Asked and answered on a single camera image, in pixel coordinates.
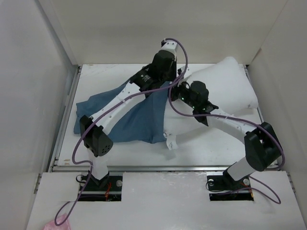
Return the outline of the blue pillowcase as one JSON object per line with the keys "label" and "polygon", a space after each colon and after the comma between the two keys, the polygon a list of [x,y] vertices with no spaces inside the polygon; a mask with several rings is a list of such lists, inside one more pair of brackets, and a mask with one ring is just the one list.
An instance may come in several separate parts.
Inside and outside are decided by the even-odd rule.
{"label": "blue pillowcase", "polygon": [[[90,116],[106,106],[125,84],[119,87],[92,95],[88,100],[76,104],[76,115],[73,133],[80,135],[80,119]],[[108,137],[115,143],[144,141],[147,143],[164,142],[164,114],[168,99],[168,90],[152,93],[141,103],[134,106],[113,127]]]}

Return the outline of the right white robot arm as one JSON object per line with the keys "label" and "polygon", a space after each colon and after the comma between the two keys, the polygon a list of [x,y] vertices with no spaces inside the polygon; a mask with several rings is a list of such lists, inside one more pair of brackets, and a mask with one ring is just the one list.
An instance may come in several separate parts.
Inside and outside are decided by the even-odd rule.
{"label": "right white robot arm", "polygon": [[245,156],[229,166],[220,179],[225,190],[236,189],[241,180],[254,172],[267,169],[279,157],[283,149],[272,126],[263,122],[258,125],[248,120],[233,117],[209,101],[205,83],[181,83],[169,90],[169,101],[176,100],[192,108],[191,117],[199,123],[219,129],[244,144]]}

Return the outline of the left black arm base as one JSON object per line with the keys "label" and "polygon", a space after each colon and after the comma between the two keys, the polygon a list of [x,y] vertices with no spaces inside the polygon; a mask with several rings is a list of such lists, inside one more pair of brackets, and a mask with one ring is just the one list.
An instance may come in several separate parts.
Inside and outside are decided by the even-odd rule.
{"label": "left black arm base", "polygon": [[121,201],[123,175],[109,175],[100,185],[91,178],[78,201],[118,202]]}

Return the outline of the white pillow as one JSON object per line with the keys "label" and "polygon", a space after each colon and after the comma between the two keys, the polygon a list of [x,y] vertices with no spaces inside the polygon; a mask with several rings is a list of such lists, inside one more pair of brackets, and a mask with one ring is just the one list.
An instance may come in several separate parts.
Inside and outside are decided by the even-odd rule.
{"label": "white pillow", "polygon": [[[259,105],[244,69],[234,57],[226,57],[219,63],[198,71],[188,69],[183,80],[188,84],[194,81],[204,82],[209,91],[209,101],[230,115],[247,108],[256,109]],[[177,135],[203,126],[194,117],[179,115],[166,102],[163,135],[169,150],[177,149]]]}

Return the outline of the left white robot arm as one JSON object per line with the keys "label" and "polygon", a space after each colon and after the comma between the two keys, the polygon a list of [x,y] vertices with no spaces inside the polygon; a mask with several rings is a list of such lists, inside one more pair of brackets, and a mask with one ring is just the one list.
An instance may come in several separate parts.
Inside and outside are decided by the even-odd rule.
{"label": "left white robot arm", "polygon": [[107,154],[113,147],[109,133],[133,107],[152,93],[166,89],[177,77],[176,67],[176,50],[161,48],[152,62],[134,74],[108,104],[90,116],[81,117],[80,133],[90,153],[89,177],[95,189],[102,190],[107,186]]}

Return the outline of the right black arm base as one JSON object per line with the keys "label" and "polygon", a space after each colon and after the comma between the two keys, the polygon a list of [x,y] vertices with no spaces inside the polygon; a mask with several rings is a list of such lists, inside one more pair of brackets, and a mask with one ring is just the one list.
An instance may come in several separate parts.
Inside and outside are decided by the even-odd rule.
{"label": "right black arm base", "polygon": [[228,181],[223,175],[207,175],[210,201],[254,201],[249,177]]}

